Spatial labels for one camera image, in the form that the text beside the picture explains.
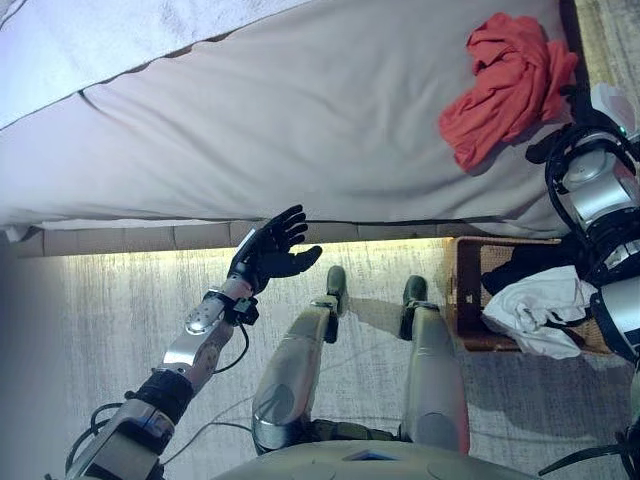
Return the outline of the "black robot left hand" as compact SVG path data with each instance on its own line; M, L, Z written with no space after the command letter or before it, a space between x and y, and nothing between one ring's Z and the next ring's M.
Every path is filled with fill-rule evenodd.
M313 246L300 253L291 249L305 240L308 230L302 205L294 205L252 230L232 258L227 277L246 281L254 295L265 290L274 278L297 276L311 268L323 250Z

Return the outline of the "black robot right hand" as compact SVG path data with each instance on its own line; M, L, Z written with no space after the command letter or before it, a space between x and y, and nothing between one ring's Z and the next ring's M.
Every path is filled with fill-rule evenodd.
M608 83L593 87L565 86L560 90L578 125L615 128L623 137L639 137L635 108L623 90Z

